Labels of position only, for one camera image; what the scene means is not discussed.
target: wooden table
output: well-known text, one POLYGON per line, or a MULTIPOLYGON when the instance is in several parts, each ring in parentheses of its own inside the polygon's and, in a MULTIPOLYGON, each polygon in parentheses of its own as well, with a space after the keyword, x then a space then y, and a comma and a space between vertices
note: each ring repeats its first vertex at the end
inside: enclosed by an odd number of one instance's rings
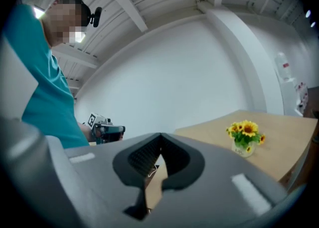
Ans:
POLYGON ((218 119, 177 129, 176 135, 231 149, 232 139, 226 128, 243 120, 258 124, 266 134, 263 145, 257 146, 247 160, 279 181, 298 161, 311 141, 317 119, 236 111, 218 119))

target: flower vase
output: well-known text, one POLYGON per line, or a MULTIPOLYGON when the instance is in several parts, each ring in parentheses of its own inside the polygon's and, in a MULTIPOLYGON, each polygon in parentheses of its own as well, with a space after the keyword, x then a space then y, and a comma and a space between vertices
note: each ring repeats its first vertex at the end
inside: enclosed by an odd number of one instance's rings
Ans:
POLYGON ((233 143, 231 145, 231 150, 233 150, 235 153, 239 154, 241 157, 247 158, 247 157, 251 156, 254 153, 254 151, 255 151, 254 142, 250 142, 248 144, 248 146, 250 147, 250 151, 249 152, 247 152, 247 149, 244 149, 242 147, 236 146, 235 141, 233 140, 233 143))

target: teal shirt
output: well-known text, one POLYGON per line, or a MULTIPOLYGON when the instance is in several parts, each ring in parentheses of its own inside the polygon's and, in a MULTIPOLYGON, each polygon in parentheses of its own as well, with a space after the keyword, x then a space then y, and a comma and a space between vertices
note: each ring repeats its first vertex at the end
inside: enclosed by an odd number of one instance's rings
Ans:
POLYGON ((44 135, 59 138, 64 148, 88 146, 74 117, 73 96, 32 7, 24 4, 14 7, 3 32, 39 83, 22 120, 36 126, 44 135))

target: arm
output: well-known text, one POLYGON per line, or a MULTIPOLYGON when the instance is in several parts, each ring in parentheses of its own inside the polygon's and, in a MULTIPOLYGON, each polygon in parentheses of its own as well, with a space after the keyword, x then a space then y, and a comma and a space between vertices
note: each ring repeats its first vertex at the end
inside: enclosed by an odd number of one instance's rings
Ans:
POLYGON ((81 124, 78 122, 78 125, 81 129, 81 131, 83 132, 84 136, 86 137, 88 142, 95 142, 95 138, 93 138, 92 136, 92 131, 91 128, 89 126, 86 126, 84 124, 81 124))

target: white strip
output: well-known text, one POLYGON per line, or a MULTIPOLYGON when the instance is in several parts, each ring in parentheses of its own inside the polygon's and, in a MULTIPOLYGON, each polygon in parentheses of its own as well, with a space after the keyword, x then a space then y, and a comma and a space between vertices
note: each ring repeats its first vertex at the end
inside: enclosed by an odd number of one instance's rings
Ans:
POLYGON ((95 155, 93 153, 88 153, 85 155, 80 155, 80 156, 76 156, 76 157, 72 157, 70 158, 70 162, 75 164, 75 163, 79 163, 79 162, 85 162, 91 159, 94 159, 95 155))
POLYGON ((271 209, 270 203, 259 193, 244 174, 235 175, 231 180, 257 216, 261 216, 271 209))

